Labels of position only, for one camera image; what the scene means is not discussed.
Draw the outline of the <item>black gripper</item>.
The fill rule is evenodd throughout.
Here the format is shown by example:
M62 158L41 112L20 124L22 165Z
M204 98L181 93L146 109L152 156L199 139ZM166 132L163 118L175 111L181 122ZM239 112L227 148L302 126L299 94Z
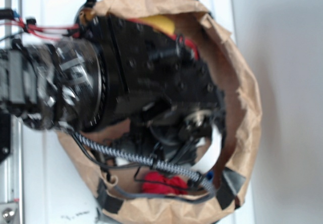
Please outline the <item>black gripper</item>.
M136 20L95 17L87 39L102 63L98 119L88 132L125 119L122 149L186 167L212 167L225 138L224 92L195 45Z

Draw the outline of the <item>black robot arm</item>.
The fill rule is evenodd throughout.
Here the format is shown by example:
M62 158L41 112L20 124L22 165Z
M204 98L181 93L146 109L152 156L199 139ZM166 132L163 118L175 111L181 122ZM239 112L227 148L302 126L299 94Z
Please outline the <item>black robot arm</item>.
M112 141L136 154L203 170L226 137L224 93L196 46L140 20L95 17L79 37L1 51L1 110L32 129L98 132L130 120Z

